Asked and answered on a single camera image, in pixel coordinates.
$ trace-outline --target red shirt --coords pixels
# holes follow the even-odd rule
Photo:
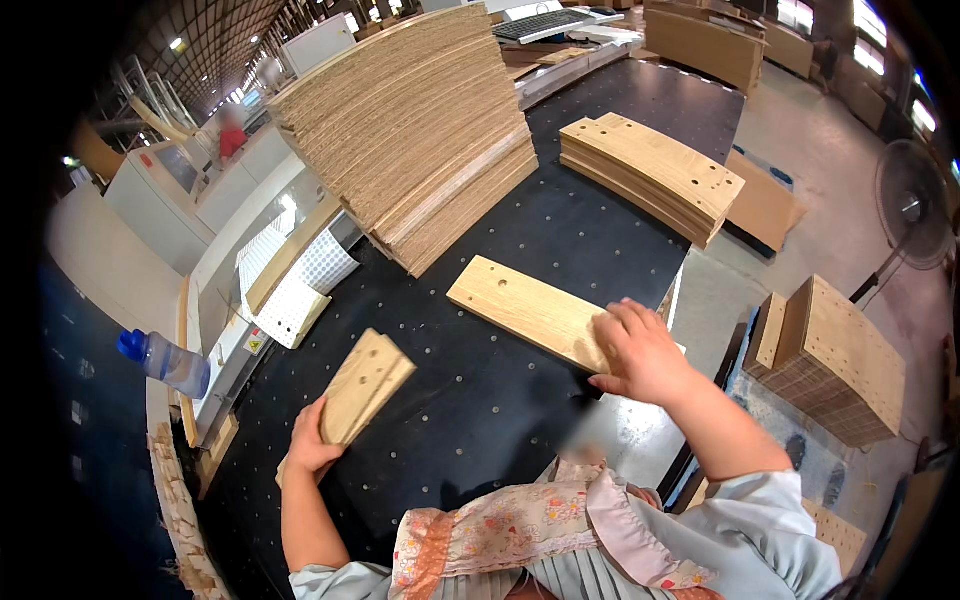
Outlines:
[[[243,133],[243,130],[220,132],[220,158],[230,158],[235,155],[246,141],[247,135]]]

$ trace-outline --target woman's left hand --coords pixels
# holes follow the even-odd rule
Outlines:
[[[320,437],[320,416],[325,404],[326,396],[320,396],[300,411],[294,423],[285,468],[302,468],[313,474],[344,453],[341,445],[324,444]]]

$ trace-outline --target black perforated table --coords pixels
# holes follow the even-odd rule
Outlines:
[[[300,409],[320,395],[367,327],[418,370],[321,484],[350,556],[390,564],[396,523],[417,507],[458,508],[533,481],[599,397],[588,374],[449,302],[476,254],[597,305],[659,305],[689,244],[613,192],[559,164],[558,130],[617,112],[718,162],[744,97],[671,67],[621,60],[527,113],[540,168],[420,279],[366,240],[361,267],[296,351],[276,350],[237,404],[240,430],[198,503],[204,534],[241,597],[292,597],[280,544],[276,466]]]

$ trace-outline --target sleeve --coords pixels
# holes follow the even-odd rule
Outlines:
[[[742,534],[797,598],[819,599],[842,581],[840,560],[817,540],[816,522],[801,498],[798,472],[753,473],[723,482],[678,521],[708,524],[721,536]]]
[[[368,563],[339,569],[310,564],[290,574],[290,587],[297,600],[386,600],[390,569]]]

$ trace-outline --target electric fan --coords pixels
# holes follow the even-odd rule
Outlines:
[[[920,271],[941,264],[952,237],[947,184],[937,163],[920,144],[899,139],[883,150],[876,165],[874,198],[876,212],[894,251],[850,296],[853,303],[879,284],[880,274],[898,256]]]

